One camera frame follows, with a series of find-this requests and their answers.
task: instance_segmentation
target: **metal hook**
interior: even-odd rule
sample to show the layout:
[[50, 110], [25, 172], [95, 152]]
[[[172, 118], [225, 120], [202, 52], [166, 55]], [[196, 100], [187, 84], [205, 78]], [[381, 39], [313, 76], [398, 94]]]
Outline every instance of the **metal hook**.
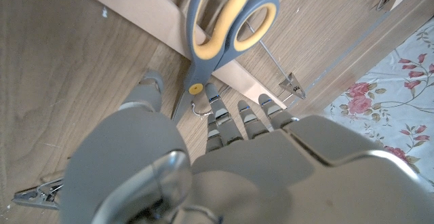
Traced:
[[[222, 96], [225, 92], [227, 92], [227, 90], [229, 90], [229, 88], [231, 88], [231, 87], [230, 86], [226, 86], [222, 90], [219, 90], [218, 91], [219, 95]], [[209, 111], [206, 111], [205, 113], [198, 113], [198, 112], [195, 111], [195, 106], [196, 106], [195, 103], [193, 101], [191, 101], [191, 111], [196, 116], [207, 116], [207, 115], [211, 115], [212, 114], [212, 110], [211, 109]]]

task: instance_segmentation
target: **wooden board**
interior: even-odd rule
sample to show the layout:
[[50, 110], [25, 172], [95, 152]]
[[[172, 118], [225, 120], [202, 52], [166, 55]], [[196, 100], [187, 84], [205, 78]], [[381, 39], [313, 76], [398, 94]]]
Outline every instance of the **wooden board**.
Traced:
[[[172, 1], [182, 10], [188, 3]], [[341, 43], [354, 41], [382, 15], [374, 12], [372, 16], [369, 9], [357, 10], [369, 5], [364, 0], [281, 1], [275, 30], [264, 41], [281, 58], [285, 69], [294, 71], [305, 86], [341, 54]], [[372, 49], [369, 43], [382, 40], [389, 30], [404, 24], [405, 31], [387, 35], [393, 38], [393, 45], [403, 41], [433, 13], [423, 8], [427, 1], [432, 3], [405, 0], [394, 10], [400, 13], [394, 18], [403, 18], [402, 22], [385, 22], [383, 33], [376, 32], [364, 49], [336, 66], [330, 77], [323, 78], [327, 82], [318, 83], [308, 94], [312, 100], [296, 108], [306, 108], [307, 113], [318, 111], [319, 107], [309, 110], [306, 105], [315, 105], [321, 99], [325, 104], [336, 96], [333, 92], [346, 89], [363, 75], [358, 67], [369, 56], [357, 63], [360, 66], [345, 72], [349, 64], [364, 53], [386, 52], [390, 45], [383, 50], [381, 42]], [[56, 211], [12, 204], [13, 192], [61, 174], [83, 138], [101, 119], [116, 111], [147, 69], [162, 73], [166, 83], [162, 112], [170, 115], [189, 62], [110, 9], [108, 18], [103, 18], [103, 5], [95, 0], [0, 0], [0, 5], [0, 223], [58, 223]], [[330, 7], [325, 10], [321, 8], [324, 5]], [[412, 22], [415, 15], [421, 17]], [[371, 57], [379, 61], [378, 56]], [[264, 50], [256, 47], [239, 61], [260, 81], [279, 91], [277, 82], [282, 77]], [[349, 77], [342, 76], [344, 79], [338, 80], [342, 83], [333, 83], [333, 77], [340, 77], [339, 71]], [[222, 99], [236, 115], [236, 104], [242, 96], [230, 90]], [[259, 107], [253, 108], [263, 118]], [[239, 117], [234, 117], [241, 127]], [[178, 129], [193, 160], [204, 153], [205, 118], [189, 113]]]

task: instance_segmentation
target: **gray robotic arm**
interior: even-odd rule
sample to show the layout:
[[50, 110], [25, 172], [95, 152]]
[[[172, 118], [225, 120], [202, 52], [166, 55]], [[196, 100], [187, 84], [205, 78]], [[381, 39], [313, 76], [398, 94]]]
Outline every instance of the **gray robotic arm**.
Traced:
[[266, 95], [259, 102], [274, 131], [240, 101], [244, 140], [208, 84], [206, 154], [191, 165], [176, 125], [159, 113], [162, 87], [149, 73], [83, 141], [65, 172], [62, 223], [434, 220], [433, 200], [402, 160], [325, 118], [298, 120]]

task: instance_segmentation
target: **pink flower pattern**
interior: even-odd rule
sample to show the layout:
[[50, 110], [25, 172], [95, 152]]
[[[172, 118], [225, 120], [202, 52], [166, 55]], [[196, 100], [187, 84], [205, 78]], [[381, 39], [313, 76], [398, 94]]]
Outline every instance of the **pink flower pattern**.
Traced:
[[355, 98], [356, 96], [362, 96], [365, 95], [366, 92], [369, 91], [368, 89], [369, 84], [366, 82], [361, 82], [361, 83], [356, 83], [353, 84], [350, 88], [349, 88], [349, 94]]
[[421, 132], [425, 131], [425, 129], [427, 129], [427, 127], [425, 125], [419, 126], [419, 128], [416, 130], [416, 133], [421, 133]]
[[416, 65], [414, 65], [414, 64], [409, 64], [409, 65], [403, 65], [402, 66], [402, 69], [414, 69], [414, 68], [416, 68], [417, 66]]
[[404, 87], [408, 88], [408, 89], [412, 89], [415, 86], [419, 85], [420, 81], [416, 80], [416, 81], [412, 81], [412, 82], [404, 82]]
[[401, 63], [401, 64], [408, 64], [409, 62], [411, 62], [411, 61], [403, 59], [403, 58], [398, 61], [398, 63]]
[[410, 77], [410, 78], [415, 78], [415, 77], [421, 77], [421, 76], [423, 76], [425, 73], [423, 73], [423, 72], [420, 72], [420, 71], [410, 71], [409, 73], [408, 73], [408, 76]]
[[350, 113], [363, 113], [371, 107], [372, 100], [365, 96], [356, 96], [348, 103]]
[[420, 54], [419, 55], [419, 57], [418, 57], [418, 59], [419, 59], [419, 64], [422, 64], [423, 63], [423, 60], [425, 59], [425, 56], [426, 56], [427, 54]]
[[417, 140], [417, 141], [419, 141], [419, 140], [429, 140], [429, 136], [427, 136], [427, 135], [420, 135], [420, 136], [415, 137], [414, 140]]
[[399, 132], [405, 135], [410, 135], [410, 132], [408, 132], [407, 130], [400, 130]]
[[405, 163], [408, 163], [408, 160], [406, 159], [406, 153], [404, 151], [402, 151], [402, 149], [400, 148], [393, 148], [393, 147], [389, 147], [389, 146], [384, 146], [384, 148], [393, 153], [394, 155], [396, 155], [399, 159], [403, 160]]

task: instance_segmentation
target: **white cloth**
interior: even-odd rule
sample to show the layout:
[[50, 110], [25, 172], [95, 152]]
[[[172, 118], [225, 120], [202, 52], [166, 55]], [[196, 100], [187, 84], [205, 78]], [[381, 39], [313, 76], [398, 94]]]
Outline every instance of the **white cloth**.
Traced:
[[407, 162], [434, 192], [434, 18], [325, 113]]

